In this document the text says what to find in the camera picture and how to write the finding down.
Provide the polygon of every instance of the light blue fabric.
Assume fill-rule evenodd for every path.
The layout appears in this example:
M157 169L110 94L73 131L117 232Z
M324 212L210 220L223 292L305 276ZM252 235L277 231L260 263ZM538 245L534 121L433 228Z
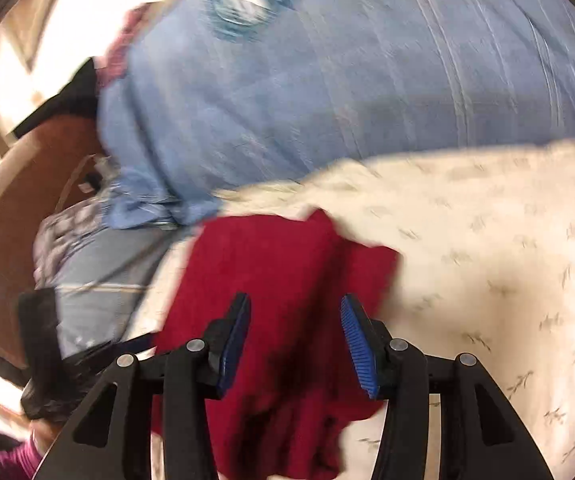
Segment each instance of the light blue fabric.
M100 98L110 224L342 157L575 137L568 0L256 1L179 0L130 48Z

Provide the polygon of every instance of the white bedsheet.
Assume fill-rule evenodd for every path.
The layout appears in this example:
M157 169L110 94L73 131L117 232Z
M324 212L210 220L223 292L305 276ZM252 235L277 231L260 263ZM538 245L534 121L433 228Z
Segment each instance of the white bedsheet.
M575 142L344 160L301 184L221 196L226 215L304 218L320 207L344 236L400 251L379 314L392 335L426 354L476 354L555 478L573 478ZM131 335L161 326L191 243L168 253ZM431 399L426 478L438 475L436 403ZM342 478L370 478L383 418L381 411L344 431Z

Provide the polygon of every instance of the pink fabric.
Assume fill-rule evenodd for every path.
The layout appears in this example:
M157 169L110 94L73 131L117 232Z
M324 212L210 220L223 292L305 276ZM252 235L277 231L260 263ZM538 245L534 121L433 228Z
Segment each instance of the pink fabric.
M30 480L42 459L33 438L11 451L0 451L0 467L6 480Z
M134 40L140 29L142 19L151 5L152 3L142 4L126 13L123 28L118 37L109 46L105 56L98 60L100 66L96 69L96 79L99 89L105 88L114 79L122 77L125 73L127 47Z

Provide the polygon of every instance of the grey fabric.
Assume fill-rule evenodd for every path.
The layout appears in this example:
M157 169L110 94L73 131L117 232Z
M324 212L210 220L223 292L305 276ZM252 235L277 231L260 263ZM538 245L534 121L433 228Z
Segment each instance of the grey fabric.
M121 338L161 258L184 235L166 227L102 228L68 255L52 283L64 357Z
M127 63L99 102L115 227L341 157L575 137L568 0L180 0Z

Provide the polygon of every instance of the red cloth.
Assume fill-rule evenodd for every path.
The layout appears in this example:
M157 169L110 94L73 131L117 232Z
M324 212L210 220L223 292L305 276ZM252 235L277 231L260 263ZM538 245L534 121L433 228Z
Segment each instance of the red cloth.
M236 292L250 295L250 330L234 386L223 400L207 401L216 466L227 478L338 475L339 434L380 407L354 372L341 297L355 293L373 314L396 260L391 249L341 238L320 210L305 222L247 216L206 224L157 352L200 336ZM155 430L159 410L155 405Z

